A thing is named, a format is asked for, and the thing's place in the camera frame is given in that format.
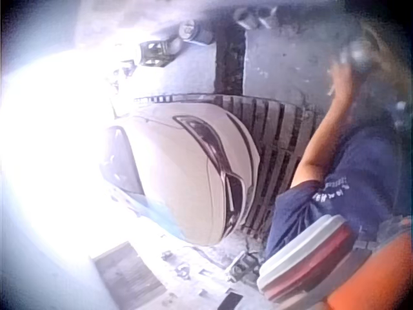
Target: can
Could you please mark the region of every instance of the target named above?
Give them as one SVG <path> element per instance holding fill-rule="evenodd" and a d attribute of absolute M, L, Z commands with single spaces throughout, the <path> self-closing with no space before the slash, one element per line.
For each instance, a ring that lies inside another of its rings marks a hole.
<path fill-rule="evenodd" d="M 198 45 L 209 45 L 214 41 L 213 33 L 204 29 L 193 19 L 184 21 L 180 24 L 179 36 L 183 41 Z"/>

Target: car windshield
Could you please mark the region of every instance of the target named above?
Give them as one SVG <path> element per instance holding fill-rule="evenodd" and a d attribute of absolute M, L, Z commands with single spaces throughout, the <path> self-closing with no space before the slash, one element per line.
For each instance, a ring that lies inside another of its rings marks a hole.
<path fill-rule="evenodd" d="M 144 194 L 129 139 L 122 127 L 106 129 L 105 153 L 99 167 L 104 179 L 112 185 L 128 193 Z"/>

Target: wooden board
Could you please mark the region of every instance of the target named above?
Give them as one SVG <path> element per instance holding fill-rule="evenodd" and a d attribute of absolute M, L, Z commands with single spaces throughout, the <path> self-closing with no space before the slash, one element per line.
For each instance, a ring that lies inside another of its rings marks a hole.
<path fill-rule="evenodd" d="M 205 102 L 233 113 L 251 133 L 261 157 L 252 207 L 242 229 L 263 239 L 271 226 L 274 197 L 290 187 L 292 176 L 322 115 L 278 101 L 243 96 L 189 94 L 164 96 L 163 101 Z"/>
<path fill-rule="evenodd" d="M 120 310 L 134 310 L 166 292 L 128 243 L 94 259 L 96 269 Z"/>

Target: shirt sleeve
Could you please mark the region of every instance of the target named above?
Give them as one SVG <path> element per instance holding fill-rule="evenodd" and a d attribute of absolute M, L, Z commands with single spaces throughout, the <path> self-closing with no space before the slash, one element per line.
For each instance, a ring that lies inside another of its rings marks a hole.
<path fill-rule="evenodd" d="M 317 205 L 311 203 L 314 193 L 321 185 L 319 181 L 305 181 L 276 198 L 265 250 L 266 259 L 324 215 Z"/>

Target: car hood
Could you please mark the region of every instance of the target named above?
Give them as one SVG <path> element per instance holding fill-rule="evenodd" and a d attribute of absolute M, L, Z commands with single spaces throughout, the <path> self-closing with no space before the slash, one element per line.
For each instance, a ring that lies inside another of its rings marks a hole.
<path fill-rule="evenodd" d="M 208 173 L 217 172 L 208 171 L 197 141 L 180 126 L 141 116 L 117 124 L 128 135 L 145 196 L 168 208 L 186 241 L 209 245 L 216 227 L 223 227 L 216 219 L 224 210 L 214 210 Z"/>

